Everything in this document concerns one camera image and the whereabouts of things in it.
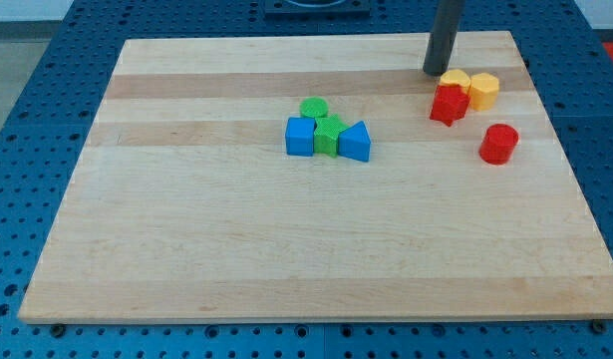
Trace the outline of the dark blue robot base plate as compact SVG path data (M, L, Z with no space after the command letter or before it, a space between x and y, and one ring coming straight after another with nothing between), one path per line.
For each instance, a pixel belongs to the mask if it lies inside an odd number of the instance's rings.
M371 0L262 0L266 18L284 16L369 15Z

